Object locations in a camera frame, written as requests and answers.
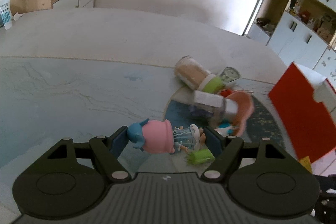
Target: black handle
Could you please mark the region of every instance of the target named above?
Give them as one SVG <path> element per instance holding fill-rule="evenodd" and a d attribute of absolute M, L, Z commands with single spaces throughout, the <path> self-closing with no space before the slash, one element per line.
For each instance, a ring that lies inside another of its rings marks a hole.
<path fill-rule="evenodd" d="M 296 29 L 296 27 L 297 27 L 297 23 L 295 22 L 295 26 L 294 26 L 294 29 L 292 30 L 293 32 L 295 32 L 295 29 Z"/>
<path fill-rule="evenodd" d="M 309 43 L 309 41 L 310 41 L 310 39 L 311 39 L 311 36 L 312 36 L 312 35 L 310 35 L 310 37 L 308 38 L 308 40 L 307 40 L 307 42 L 306 42 L 307 44 Z"/>

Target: pink bowl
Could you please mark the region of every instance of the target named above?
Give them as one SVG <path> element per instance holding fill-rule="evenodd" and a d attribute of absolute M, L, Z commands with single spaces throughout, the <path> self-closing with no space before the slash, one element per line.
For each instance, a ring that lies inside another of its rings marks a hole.
<path fill-rule="evenodd" d="M 231 99 L 238 104 L 238 113 L 232 124 L 239 124 L 239 128 L 235 130 L 233 135 L 240 137 L 245 131 L 247 119 L 254 112 L 252 96 L 242 90 L 239 90 L 233 92 L 226 98 Z"/>
<path fill-rule="evenodd" d="M 168 120 L 150 120 L 142 127 L 143 149 L 151 154 L 174 153 L 173 128 Z"/>

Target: green toy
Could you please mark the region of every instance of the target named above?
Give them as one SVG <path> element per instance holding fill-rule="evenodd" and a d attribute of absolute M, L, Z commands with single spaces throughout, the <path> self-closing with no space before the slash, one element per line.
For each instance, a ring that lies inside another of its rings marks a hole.
<path fill-rule="evenodd" d="M 212 161 L 215 157 L 212 155 L 209 149 L 202 149 L 199 151 L 192 151 L 187 156 L 187 162 L 192 165 L 203 164 L 208 161 Z"/>

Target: yellow label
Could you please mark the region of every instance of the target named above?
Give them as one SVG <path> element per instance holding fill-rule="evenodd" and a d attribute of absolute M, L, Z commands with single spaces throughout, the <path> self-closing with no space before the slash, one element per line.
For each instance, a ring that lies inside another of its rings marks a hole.
<path fill-rule="evenodd" d="M 304 168 L 306 168 L 309 172 L 313 173 L 310 165 L 310 159 L 309 156 L 304 157 L 303 159 L 299 160 L 299 163 L 303 165 Z"/>

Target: cream tube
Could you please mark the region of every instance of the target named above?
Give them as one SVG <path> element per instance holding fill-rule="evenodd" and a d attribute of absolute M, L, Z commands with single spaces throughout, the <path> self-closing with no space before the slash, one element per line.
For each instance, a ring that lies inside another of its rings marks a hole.
<path fill-rule="evenodd" d="M 11 6 L 9 5 L 9 0 L 0 0 L 0 15 L 5 29 L 8 30 L 12 26 Z"/>

